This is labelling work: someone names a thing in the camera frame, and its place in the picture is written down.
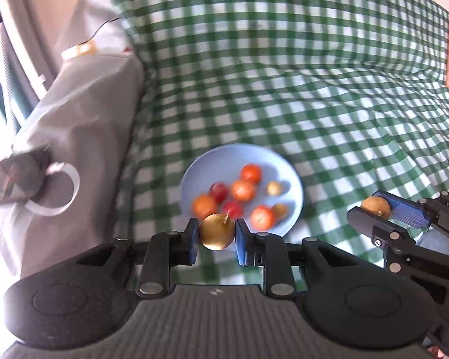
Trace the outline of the orange fruit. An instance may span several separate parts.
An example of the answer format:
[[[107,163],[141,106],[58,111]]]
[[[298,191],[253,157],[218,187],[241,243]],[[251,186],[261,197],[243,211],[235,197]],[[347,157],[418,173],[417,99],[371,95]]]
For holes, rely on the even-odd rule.
[[[194,217],[200,220],[206,219],[208,216],[217,213],[218,206],[216,201],[209,194],[201,194],[192,202],[192,212]]]
[[[256,186],[251,182],[237,179],[231,184],[230,193],[235,200],[247,203],[254,199]]]
[[[258,206],[251,213],[251,224],[258,231],[268,231],[275,223],[274,211],[268,206]]]

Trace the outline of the black smartphone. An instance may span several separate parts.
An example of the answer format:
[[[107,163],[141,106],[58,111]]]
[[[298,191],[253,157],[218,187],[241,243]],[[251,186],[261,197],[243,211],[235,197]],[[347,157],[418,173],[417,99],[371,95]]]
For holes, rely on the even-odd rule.
[[[43,188],[51,154],[46,147],[19,152],[0,160],[0,205],[20,203]]]

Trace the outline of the red fruit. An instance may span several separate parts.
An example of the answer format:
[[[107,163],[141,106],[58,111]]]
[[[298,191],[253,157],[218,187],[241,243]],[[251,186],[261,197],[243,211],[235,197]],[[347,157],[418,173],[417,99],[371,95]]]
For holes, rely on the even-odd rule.
[[[222,211],[225,215],[230,216],[233,220],[243,217],[244,209],[240,202],[229,200],[224,203]]]
[[[223,182],[215,182],[210,186],[208,194],[214,199],[216,204],[221,205],[227,199],[229,189]]]

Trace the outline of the light blue plate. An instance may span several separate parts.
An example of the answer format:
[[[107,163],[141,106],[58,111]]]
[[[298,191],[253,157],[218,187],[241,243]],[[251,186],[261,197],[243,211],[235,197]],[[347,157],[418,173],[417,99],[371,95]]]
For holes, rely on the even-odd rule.
[[[252,144],[226,144],[202,154],[184,172],[181,212],[223,213],[250,229],[285,235],[298,222],[304,192],[293,166]]]

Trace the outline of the beige round fruit upper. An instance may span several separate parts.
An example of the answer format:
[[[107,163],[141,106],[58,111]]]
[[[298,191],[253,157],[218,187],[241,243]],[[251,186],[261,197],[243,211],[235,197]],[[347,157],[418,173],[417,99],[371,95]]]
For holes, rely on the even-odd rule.
[[[278,181],[271,181],[266,186],[267,195],[280,196],[283,193],[283,185]]]

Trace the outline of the orange tomato on plate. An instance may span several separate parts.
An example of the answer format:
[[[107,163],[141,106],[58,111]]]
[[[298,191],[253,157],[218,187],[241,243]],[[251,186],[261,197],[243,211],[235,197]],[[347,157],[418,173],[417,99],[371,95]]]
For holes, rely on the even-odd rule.
[[[259,184],[261,182],[262,175],[263,173],[261,167],[256,164],[245,165],[240,171],[240,179],[253,184]]]

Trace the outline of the small beige box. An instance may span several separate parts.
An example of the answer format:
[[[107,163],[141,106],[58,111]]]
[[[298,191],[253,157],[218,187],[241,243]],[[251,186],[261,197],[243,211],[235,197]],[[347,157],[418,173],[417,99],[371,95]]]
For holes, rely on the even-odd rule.
[[[69,47],[68,49],[61,52],[61,57],[64,62],[78,57],[82,55],[90,55],[90,54],[96,54],[97,48],[95,45],[95,42],[93,40],[86,41],[84,43],[80,43],[78,45],[74,45],[72,47]]]

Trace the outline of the small beige fruit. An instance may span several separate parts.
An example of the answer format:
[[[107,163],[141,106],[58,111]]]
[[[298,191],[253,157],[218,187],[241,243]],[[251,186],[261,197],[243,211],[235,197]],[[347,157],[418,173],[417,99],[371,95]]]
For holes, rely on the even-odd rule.
[[[230,215],[212,214],[200,224],[199,238],[209,250],[227,248],[235,238],[235,224]]]
[[[364,199],[361,208],[384,220],[390,218],[392,211],[387,200],[379,196],[370,196]]]

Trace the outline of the beige round fruit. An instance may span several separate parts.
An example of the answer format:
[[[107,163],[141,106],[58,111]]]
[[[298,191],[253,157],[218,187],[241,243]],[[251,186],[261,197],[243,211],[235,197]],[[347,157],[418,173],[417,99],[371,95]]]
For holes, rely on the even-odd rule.
[[[272,211],[276,221],[283,220],[286,216],[288,216],[289,213],[288,207],[284,203],[276,203],[272,207]]]
[[[266,186],[267,195],[280,196],[283,193],[283,185],[278,181],[271,181]]]

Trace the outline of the green white checkered cloth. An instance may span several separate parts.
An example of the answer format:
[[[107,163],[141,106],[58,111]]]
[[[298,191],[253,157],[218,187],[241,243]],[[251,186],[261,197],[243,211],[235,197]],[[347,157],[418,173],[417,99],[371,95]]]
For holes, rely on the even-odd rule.
[[[305,206],[287,236],[381,263],[346,213],[376,190],[449,191],[449,12],[432,0],[112,0],[144,69],[116,235],[180,230],[208,149],[271,148]]]

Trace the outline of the beige round fruit lower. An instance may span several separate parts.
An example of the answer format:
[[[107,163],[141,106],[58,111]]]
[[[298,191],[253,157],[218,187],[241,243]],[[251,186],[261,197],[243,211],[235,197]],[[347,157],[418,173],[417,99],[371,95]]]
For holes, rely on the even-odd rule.
[[[272,207],[272,211],[276,221],[283,220],[286,216],[288,216],[289,213],[288,207],[284,203],[276,203]]]

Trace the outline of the red wrapped fruit on plate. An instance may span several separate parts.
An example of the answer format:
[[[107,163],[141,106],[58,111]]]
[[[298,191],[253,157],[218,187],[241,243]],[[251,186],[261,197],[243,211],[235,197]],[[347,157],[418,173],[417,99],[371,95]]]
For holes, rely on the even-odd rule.
[[[208,194],[214,199],[216,204],[221,205],[227,199],[229,189],[223,182],[215,182],[210,186]]]

